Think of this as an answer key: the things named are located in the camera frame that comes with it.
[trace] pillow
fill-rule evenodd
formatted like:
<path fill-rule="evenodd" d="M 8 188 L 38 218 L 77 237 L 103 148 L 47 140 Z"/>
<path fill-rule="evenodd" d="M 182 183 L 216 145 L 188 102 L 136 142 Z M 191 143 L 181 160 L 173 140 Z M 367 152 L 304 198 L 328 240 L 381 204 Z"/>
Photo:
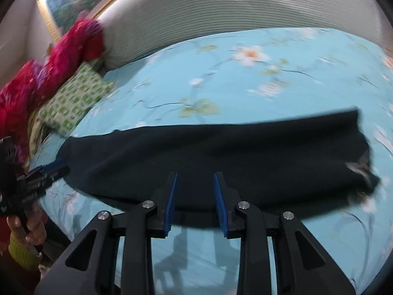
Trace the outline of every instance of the pillow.
<path fill-rule="evenodd" d="M 39 110 L 37 117 L 60 135 L 68 137 L 93 105 L 112 88 L 113 83 L 104 82 L 88 63 L 83 62 Z"/>

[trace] black cloth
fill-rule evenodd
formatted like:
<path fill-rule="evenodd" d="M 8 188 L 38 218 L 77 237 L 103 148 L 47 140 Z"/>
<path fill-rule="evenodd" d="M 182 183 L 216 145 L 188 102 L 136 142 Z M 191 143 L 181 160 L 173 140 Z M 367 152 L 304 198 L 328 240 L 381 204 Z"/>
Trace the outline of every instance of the black cloth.
<path fill-rule="evenodd" d="M 214 217 L 216 171 L 263 210 L 371 193 L 379 179 L 368 171 L 369 145 L 357 119 L 354 110 L 257 124 L 142 127 L 68 138 L 57 157 L 71 169 L 71 187 L 123 210 L 149 199 L 176 171 L 176 209 L 198 222 L 202 213 Z"/>

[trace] red floral fabric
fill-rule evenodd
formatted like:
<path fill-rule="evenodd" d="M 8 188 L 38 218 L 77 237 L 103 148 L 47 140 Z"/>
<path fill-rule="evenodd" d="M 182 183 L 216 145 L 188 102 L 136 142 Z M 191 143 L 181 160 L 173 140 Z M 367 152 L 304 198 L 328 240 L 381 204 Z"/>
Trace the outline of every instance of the red floral fabric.
<path fill-rule="evenodd" d="M 11 136 L 19 164 L 25 162 L 29 152 L 29 116 L 54 96 L 82 61 L 99 58 L 103 50 L 100 24 L 83 19 L 52 49 L 44 66 L 30 60 L 0 91 L 0 138 Z"/>

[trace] yellow sleeve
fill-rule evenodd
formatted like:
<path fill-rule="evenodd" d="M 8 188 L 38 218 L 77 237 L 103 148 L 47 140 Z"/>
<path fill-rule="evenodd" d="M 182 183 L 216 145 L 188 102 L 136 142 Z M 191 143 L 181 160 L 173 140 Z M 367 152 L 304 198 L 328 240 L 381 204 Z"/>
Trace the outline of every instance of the yellow sleeve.
<path fill-rule="evenodd" d="M 25 270 L 34 272 L 38 270 L 38 265 L 41 263 L 42 255 L 32 254 L 26 246 L 16 242 L 11 234 L 8 252 L 16 263 L 18 263 Z"/>

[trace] floral bedsheet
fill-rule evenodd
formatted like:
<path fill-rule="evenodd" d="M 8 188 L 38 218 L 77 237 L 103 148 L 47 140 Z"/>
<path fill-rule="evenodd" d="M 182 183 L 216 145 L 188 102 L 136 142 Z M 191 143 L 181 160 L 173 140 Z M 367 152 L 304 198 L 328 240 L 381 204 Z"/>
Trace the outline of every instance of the floral bedsheet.
<path fill-rule="evenodd" d="M 105 80 L 116 82 L 117 89 L 72 136 L 146 125 L 271 121 L 359 107 L 373 171 L 382 181 L 373 196 L 359 197 L 361 204 L 303 222 L 357 294 L 373 280 L 393 248 L 393 62 L 380 47 L 334 29 L 215 34 L 167 47 L 108 72 Z M 54 160 L 63 141 L 52 134 L 32 167 Z M 99 211 L 119 213 L 63 180 L 41 204 L 70 239 Z M 153 241 L 157 293 L 235 294 L 239 248 L 238 240 L 224 239 L 219 230 L 173 227 L 167 239 Z"/>

